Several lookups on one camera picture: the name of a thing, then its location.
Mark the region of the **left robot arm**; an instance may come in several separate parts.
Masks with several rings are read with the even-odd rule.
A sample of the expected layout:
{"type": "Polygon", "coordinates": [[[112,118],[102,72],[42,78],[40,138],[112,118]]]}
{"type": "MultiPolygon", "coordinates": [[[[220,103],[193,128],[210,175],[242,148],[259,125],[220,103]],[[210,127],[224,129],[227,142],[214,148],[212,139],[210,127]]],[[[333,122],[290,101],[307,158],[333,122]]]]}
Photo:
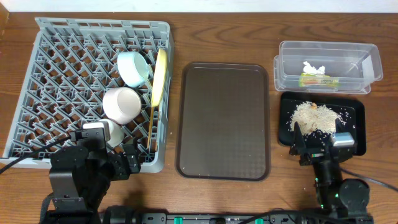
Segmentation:
{"type": "Polygon", "coordinates": [[[75,145],[52,154],[49,179],[53,192],[42,202],[41,223],[141,223],[131,207],[98,208],[111,182],[127,180],[141,171],[137,140],[123,151],[109,152],[109,126],[104,121],[87,123],[70,133],[75,145]]]}

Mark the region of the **yellow round plate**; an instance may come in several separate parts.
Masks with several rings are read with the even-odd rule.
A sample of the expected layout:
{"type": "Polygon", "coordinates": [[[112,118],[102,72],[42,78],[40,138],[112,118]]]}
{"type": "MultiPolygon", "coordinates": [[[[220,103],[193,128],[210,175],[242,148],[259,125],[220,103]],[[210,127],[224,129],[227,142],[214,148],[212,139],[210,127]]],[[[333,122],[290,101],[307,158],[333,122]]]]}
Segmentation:
{"type": "Polygon", "coordinates": [[[154,79],[151,94],[151,107],[159,106],[165,83],[167,71],[167,53],[164,49],[159,49],[155,64],[154,79]]]}

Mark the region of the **pink bowl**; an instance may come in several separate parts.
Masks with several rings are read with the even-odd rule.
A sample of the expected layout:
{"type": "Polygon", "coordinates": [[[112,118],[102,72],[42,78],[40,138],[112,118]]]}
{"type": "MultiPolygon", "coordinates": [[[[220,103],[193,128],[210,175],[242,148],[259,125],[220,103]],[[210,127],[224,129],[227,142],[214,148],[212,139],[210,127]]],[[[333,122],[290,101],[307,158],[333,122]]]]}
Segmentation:
{"type": "Polygon", "coordinates": [[[139,95],[131,88],[110,88],[103,97],[105,115],[115,123],[124,125],[136,118],[142,109],[139,95]]]}

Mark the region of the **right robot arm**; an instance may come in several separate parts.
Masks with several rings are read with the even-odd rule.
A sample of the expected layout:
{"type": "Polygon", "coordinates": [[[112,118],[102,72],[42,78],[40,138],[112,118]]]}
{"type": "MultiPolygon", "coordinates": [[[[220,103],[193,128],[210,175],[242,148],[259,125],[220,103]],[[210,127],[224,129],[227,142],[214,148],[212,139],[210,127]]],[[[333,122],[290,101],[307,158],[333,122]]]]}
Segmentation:
{"type": "Polygon", "coordinates": [[[367,206],[369,185],[361,179],[344,179],[340,163],[353,157],[357,148],[354,137],[345,132],[339,119],[336,132],[321,146],[307,146],[298,123],[294,124],[293,144],[289,154],[299,156],[301,166],[312,166],[315,173],[317,200],[320,212],[330,218],[348,223],[373,223],[367,206]]]}

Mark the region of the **green snack wrapper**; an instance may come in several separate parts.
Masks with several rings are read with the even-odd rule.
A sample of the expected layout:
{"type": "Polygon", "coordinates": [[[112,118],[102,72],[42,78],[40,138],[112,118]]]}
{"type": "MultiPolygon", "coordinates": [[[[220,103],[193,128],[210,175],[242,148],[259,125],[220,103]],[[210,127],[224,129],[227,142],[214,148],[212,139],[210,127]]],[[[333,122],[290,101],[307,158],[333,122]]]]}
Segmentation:
{"type": "Polygon", "coordinates": [[[328,75],[316,75],[310,73],[302,73],[298,81],[299,87],[306,86],[327,86],[336,88],[339,85],[339,80],[328,75]]]}

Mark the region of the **food scraps pile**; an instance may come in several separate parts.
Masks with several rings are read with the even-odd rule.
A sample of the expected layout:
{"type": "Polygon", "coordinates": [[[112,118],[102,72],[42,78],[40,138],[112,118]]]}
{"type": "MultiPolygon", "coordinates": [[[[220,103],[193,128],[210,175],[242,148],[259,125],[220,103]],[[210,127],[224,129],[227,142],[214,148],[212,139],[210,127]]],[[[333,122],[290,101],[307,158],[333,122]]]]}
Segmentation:
{"type": "Polygon", "coordinates": [[[315,131],[323,134],[336,132],[335,121],[346,124],[340,114],[329,109],[325,105],[317,105],[314,102],[305,101],[296,106],[290,117],[290,131],[294,131],[295,123],[299,125],[303,136],[308,136],[315,131]]]}

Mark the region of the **white tissue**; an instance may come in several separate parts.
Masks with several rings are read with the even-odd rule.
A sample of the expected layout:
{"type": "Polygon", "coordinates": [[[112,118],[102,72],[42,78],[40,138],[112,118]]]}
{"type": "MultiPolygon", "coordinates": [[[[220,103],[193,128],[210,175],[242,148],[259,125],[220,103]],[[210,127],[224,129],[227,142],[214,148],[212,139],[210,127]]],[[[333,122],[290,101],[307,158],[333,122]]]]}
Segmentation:
{"type": "Polygon", "coordinates": [[[315,67],[311,66],[308,61],[304,61],[303,64],[304,64],[303,73],[308,73],[308,74],[312,74],[312,75],[324,75],[325,74],[324,66],[315,68],[315,67]]]}

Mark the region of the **wooden chopstick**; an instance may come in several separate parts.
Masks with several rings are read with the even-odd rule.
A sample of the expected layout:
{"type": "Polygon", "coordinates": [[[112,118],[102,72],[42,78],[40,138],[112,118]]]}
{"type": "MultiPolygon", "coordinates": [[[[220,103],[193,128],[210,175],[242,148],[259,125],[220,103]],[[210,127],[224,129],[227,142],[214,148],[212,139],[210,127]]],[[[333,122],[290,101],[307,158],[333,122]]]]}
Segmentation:
{"type": "Polygon", "coordinates": [[[147,148],[150,150],[151,138],[152,138],[152,127],[153,127],[153,119],[154,119],[154,107],[151,107],[150,111],[150,121],[149,121],[149,131],[147,137],[147,148]]]}

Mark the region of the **white cup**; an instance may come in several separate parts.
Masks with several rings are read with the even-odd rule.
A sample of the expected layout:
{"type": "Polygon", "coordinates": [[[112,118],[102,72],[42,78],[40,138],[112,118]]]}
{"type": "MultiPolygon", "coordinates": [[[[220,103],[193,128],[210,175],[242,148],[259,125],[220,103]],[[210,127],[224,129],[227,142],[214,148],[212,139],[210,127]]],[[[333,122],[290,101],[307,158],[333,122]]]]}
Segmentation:
{"type": "Polygon", "coordinates": [[[124,132],[120,125],[110,119],[101,119],[100,121],[106,121],[109,126],[110,139],[107,142],[111,147],[116,147],[124,140],[124,132]]]}

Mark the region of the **light blue bowl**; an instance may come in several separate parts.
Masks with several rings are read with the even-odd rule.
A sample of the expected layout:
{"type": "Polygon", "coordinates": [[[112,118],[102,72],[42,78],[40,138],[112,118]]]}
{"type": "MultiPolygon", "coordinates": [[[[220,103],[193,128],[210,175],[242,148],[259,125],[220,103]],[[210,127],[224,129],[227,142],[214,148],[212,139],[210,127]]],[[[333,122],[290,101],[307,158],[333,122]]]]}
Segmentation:
{"type": "Polygon", "coordinates": [[[149,78],[148,64],[139,52],[121,52],[117,57],[118,72],[129,87],[135,88],[149,78]]]}

